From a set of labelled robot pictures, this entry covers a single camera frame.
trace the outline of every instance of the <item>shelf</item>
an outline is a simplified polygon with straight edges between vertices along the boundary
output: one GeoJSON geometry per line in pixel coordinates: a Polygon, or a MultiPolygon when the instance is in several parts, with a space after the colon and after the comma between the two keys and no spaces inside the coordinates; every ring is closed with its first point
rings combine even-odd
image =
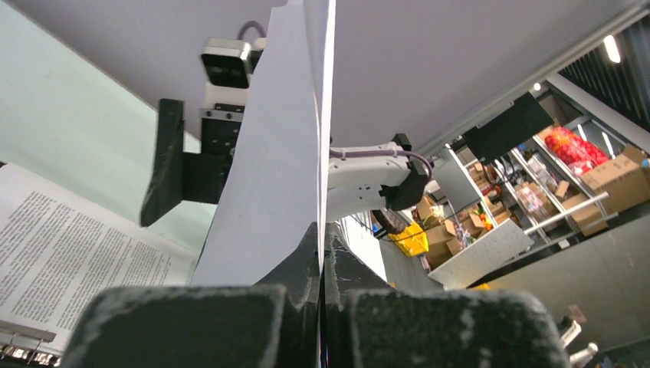
{"type": "MultiPolygon", "coordinates": [[[[532,140],[535,142],[537,146],[537,150],[542,153],[542,155],[548,162],[552,163],[556,168],[559,169],[559,171],[563,174],[564,179],[568,179],[567,181],[569,181],[575,187],[580,189],[580,192],[584,193],[587,196],[587,198],[591,199],[596,196],[594,191],[592,191],[590,187],[585,185],[585,183],[579,177],[575,176],[573,172],[571,172],[569,167],[561,159],[558,159],[554,153],[550,152],[547,145],[544,142],[542,142],[542,140],[538,136],[533,136],[532,140]]],[[[602,213],[603,217],[607,218],[608,217],[607,211],[602,207],[602,204],[600,202],[597,202],[596,206],[602,213]]]]}
{"type": "MultiPolygon", "coordinates": [[[[514,187],[512,186],[512,184],[510,184],[508,181],[506,181],[505,184],[504,184],[504,186],[505,186],[505,188],[506,188],[506,190],[507,190],[507,192],[508,192],[508,195],[510,195],[510,197],[511,197],[511,198],[512,198],[516,203],[517,203],[517,206],[518,206],[519,209],[521,210],[521,214],[524,216],[523,218],[521,218],[520,216],[517,217],[517,218],[520,220],[520,222],[524,222],[524,221],[522,221],[522,220],[525,219],[525,220],[528,221],[528,223],[530,223],[530,226],[531,226],[531,227],[532,227],[532,226],[536,226],[536,225],[537,225],[537,220],[535,220],[535,219],[533,218],[533,216],[531,216],[531,215],[528,214],[528,212],[527,212],[526,209],[525,209],[526,206],[525,206],[525,205],[524,205],[524,204],[519,200],[519,198],[517,197],[517,193],[515,192],[514,187]]],[[[546,234],[544,233],[544,231],[543,231],[542,229],[537,230],[537,234],[538,234],[542,239],[547,240],[547,236],[546,236],[546,234]]]]}
{"type": "MultiPolygon", "coordinates": [[[[555,193],[553,193],[551,190],[548,189],[547,184],[545,182],[542,182],[540,180],[540,178],[536,175],[536,173],[533,172],[533,170],[530,167],[530,165],[528,164],[528,162],[525,160],[525,158],[521,155],[521,153],[516,148],[511,150],[510,156],[513,157],[517,161],[517,163],[519,163],[519,165],[521,166],[522,169],[524,169],[524,171],[526,172],[528,177],[530,177],[535,182],[535,184],[537,184],[537,186],[541,189],[542,193],[548,198],[549,202],[553,205],[553,207],[559,213],[565,212],[566,209],[562,205],[562,202],[560,202],[559,199],[557,199],[557,197],[555,196],[555,193]]],[[[548,176],[551,176],[550,173],[548,172],[548,167],[547,166],[546,166],[545,171],[546,171],[546,174],[548,176]]],[[[578,227],[577,227],[577,225],[575,223],[573,223],[573,220],[569,219],[567,221],[568,221],[569,226],[571,227],[572,231],[577,231],[578,230],[578,227]]],[[[561,224],[552,225],[552,226],[546,228],[546,230],[547,231],[552,231],[558,225],[561,225],[561,224]]]]}

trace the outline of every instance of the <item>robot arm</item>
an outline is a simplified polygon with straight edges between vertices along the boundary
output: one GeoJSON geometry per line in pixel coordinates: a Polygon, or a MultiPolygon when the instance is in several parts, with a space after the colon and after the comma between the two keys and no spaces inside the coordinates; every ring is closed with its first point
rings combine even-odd
{"type": "Polygon", "coordinates": [[[403,134],[381,146],[333,149],[327,188],[327,221],[374,209],[402,210],[417,204],[429,181],[421,159],[400,156],[410,149],[403,134]],[[391,156],[361,153],[393,151],[391,156]]]}

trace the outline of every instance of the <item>cardboard box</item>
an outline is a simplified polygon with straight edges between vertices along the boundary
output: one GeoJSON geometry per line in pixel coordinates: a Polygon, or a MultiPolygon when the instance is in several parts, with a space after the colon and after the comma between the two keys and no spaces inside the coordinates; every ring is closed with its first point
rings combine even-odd
{"type": "Polygon", "coordinates": [[[447,242],[447,248],[451,252],[451,256],[457,255],[463,250],[463,246],[460,241],[456,238],[447,242]]]}
{"type": "Polygon", "coordinates": [[[594,192],[608,192],[602,201],[607,213],[622,212],[650,199],[650,168],[642,167],[645,154],[627,146],[615,159],[580,176],[594,192]]]}
{"type": "Polygon", "coordinates": [[[422,197],[422,200],[415,206],[415,210],[418,212],[420,220],[422,220],[425,226],[436,226],[438,223],[438,218],[433,216],[433,206],[427,198],[422,197]]]}
{"type": "Polygon", "coordinates": [[[475,180],[474,184],[476,184],[476,186],[479,187],[479,188],[481,188],[482,186],[489,186],[490,185],[490,183],[487,180],[485,180],[485,178],[483,176],[478,178],[478,180],[475,180]]]}
{"type": "Polygon", "coordinates": [[[497,217],[497,215],[500,215],[506,211],[506,208],[502,202],[499,202],[496,205],[490,205],[487,207],[487,209],[494,217],[497,217]]]}
{"type": "Polygon", "coordinates": [[[446,245],[447,242],[456,238],[456,229],[454,223],[445,221],[442,225],[430,228],[426,232],[429,249],[436,248],[437,245],[446,245]]]}
{"type": "Polygon", "coordinates": [[[507,210],[507,211],[504,211],[504,212],[500,213],[499,215],[496,215],[494,217],[494,220],[497,222],[497,225],[498,225],[498,224],[501,224],[502,222],[505,222],[510,217],[512,217],[512,212],[507,210]]]}
{"type": "Polygon", "coordinates": [[[523,182],[520,188],[517,189],[517,197],[523,204],[529,205],[529,200],[524,195],[525,188],[528,188],[530,191],[532,191],[541,202],[541,206],[539,208],[535,209],[532,212],[528,212],[536,221],[541,222],[558,213],[553,203],[550,202],[550,200],[542,192],[542,189],[534,182],[523,182]]]}
{"type": "Polygon", "coordinates": [[[432,270],[435,270],[453,256],[446,244],[438,244],[435,247],[429,246],[426,252],[427,262],[432,270]]]}
{"type": "Polygon", "coordinates": [[[469,218],[462,223],[463,229],[465,229],[469,235],[473,238],[478,238],[478,236],[483,232],[485,226],[481,221],[481,218],[478,215],[471,213],[469,218]]]}
{"type": "Polygon", "coordinates": [[[561,180],[557,183],[557,188],[555,189],[555,196],[559,199],[564,199],[566,192],[569,190],[569,182],[566,180],[561,180]]]}
{"type": "Polygon", "coordinates": [[[490,184],[490,183],[489,183],[487,180],[485,180],[485,179],[481,179],[481,180],[479,180],[479,181],[476,182],[476,186],[478,187],[478,190],[479,190],[480,192],[486,192],[486,191],[488,191],[488,190],[492,187],[492,184],[490,184]]]}
{"type": "Polygon", "coordinates": [[[469,173],[469,176],[471,177],[472,181],[474,181],[474,182],[478,182],[478,181],[480,181],[481,179],[484,179],[484,178],[485,178],[485,176],[483,175],[483,172],[482,172],[482,171],[481,171],[481,172],[478,172],[478,171],[476,171],[474,168],[471,168],[471,169],[468,171],[468,173],[469,173]]]}
{"type": "MultiPolygon", "coordinates": [[[[575,207],[576,205],[579,205],[586,200],[587,196],[580,193],[579,195],[575,195],[562,202],[562,206],[565,209],[571,209],[572,207],[575,207]]],[[[587,228],[587,225],[593,223],[594,221],[602,219],[602,214],[596,205],[588,205],[584,209],[580,209],[579,211],[574,212],[571,215],[571,218],[576,222],[580,228],[580,231],[582,231],[585,236],[589,236],[603,230],[604,228],[607,228],[607,222],[604,221],[587,228]]]]}

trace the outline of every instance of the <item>metal shelving rack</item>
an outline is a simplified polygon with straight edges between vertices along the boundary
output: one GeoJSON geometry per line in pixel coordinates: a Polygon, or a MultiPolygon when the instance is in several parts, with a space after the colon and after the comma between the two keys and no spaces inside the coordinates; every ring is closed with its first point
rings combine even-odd
{"type": "MultiPolygon", "coordinates": [[[[591,190],[590,187],[585,185],[585,183],[579,177],[575,176],[569,167],[564,162],[562,162],[561,159],[558,159],[552,152],[550,152],[547,145],[542,142],[542,139],[540,139],[538,136],[533,136],[532,140],[535,143],[537,151],[542,153],[543,158],[555,166],[555,168],[562,173],[562,177],[564,179],[567,179],[576,188],[580,189],[580,192],[584,193],[588,199],[593,199],[596,197],[596,194],[591,190]]],[[[595,205],[598,207],[598,210],[600,211],[602,217],[605,219],[604,221],[612,219],[619,215],[618,213],[608,214],[605,208],[602,206],[601,202],[596,202],[595,205]]]]}
{"type": "MultiPolygon", "coordinates": [[[[535,155],[538,157],[538,159],[541,159],[540,161],[542,163],[544,163],[549,174],[553,174],[551,176],[555,176],[557,179],[563,179],[573,184],[578,190],[580,190],[582,193],[586,195],[588,203],[593,203],[598,206],[598,208],[602,211],[602,213],[605,214],[603,216],[605,220],[610,219],[611,217],[617,215],[617,214],[607,215],[606,212],[604,211],[604,208],[602,207],[600,201],[606,198],[607,196],[606,194],[596,195],[593,191],[589,189],[589,187],[587,187],[582,182],[582,180],[580,180],[578,177],[573,175],[573,173],[562,161],[557,159],[555,155],[553,155],[547,149],[546,145],[539,139],[539,137],[534,136],[532,140],[535,143],[535,149],[538,152],[535,153],[535,155]]],[[[549,215],[543,221],[537,221],[531,214],[528,213],[528,211],[524,207],[524,204],[518,199],[513,184],[508,182],[503,177],[503,173],[498,172],[497,170],[498,175],[504,182],[504,184],[502,185],[502,189],[504,189],[502,193],[502,202],[504,206],[510,209],[510,211],[515,216],[517,216],[517,218],[520,221],[521,227],[525,229],[525,232],[534,241],[534,245],[530,246],[527,249],[527,251],[513,258],[513,260],[516,260],[521,256],[528,255],[531,252],[539,251],[548,246],[554,245],[565,238],[569,238],[580,233],[580,229],[578,225],[573,221],[573,219],[570,216],[570,214],[575,212],[576,209],[567,210],[564,208],[562,202],[555,196],[553,192],[551,192],[551,190],[549,190],[546,183],[542,182],[542,180],[540,180],[540,178],[535,174],[535,172],[533,172],[533,170],[530,168],[530,165],[525,160],[525,158],[523,157],[519,149],[517,148],[512,149],[508,153],[508,156],[513,161],[513,166],[515,166],[517,169],[521,168],[526,173],[526,176],[529,178],[528,180],[531,182],[535,182],[537,186],[539,186],[542,193],[549,199],[549,202],[553,205],[553,207],[556,209],[557,212],[557,214],[555,215],[549,215]]],[[[478,162],[477,160],[473,160],[463,166],[465,167],[465,169],[467,169],[477,162],[478,162]]],[[[467,174],[467,179],[473,182],[469,174],[467,174]]],[[[481,205],[483,206],[484,209],[486,210],[488,209],[488,206],[484,203],[484,201],[482,201],[481,205]]]]}

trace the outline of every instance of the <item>ceiling light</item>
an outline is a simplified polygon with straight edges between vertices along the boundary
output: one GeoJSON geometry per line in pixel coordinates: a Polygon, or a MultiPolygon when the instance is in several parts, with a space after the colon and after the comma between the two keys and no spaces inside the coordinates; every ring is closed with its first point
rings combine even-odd
{"type": "Polygon", "coordinates": [[[607,150],[609,151],[609,155],[615,159],[616,155],[614,154],[614,148],[612,147],[612,142],[609,141],[609,136],[605,134],[605,132],[602,132],[602,138],[605,140],[605,145],[607,146],[607,150]]]}
{"type": "Polygon", "coordinates": [[[614,39],[614,36],[609,35],[605,37],[605,40],[603,40],[603,42],[605,43],[605,50],[607,51],[609,60],[611,60],[613,63],[620,63],[621,54],[619,54],[619,48],[616,46],[616,40],[614,39]]]}
{"type": "Polygon", "coordinates": [[[583,140],[587,140],[587,137],[585,136],[585,131],[583,130],[583,126],[578,124],[578,134],[580,135],[580,138],[583,140]]]}

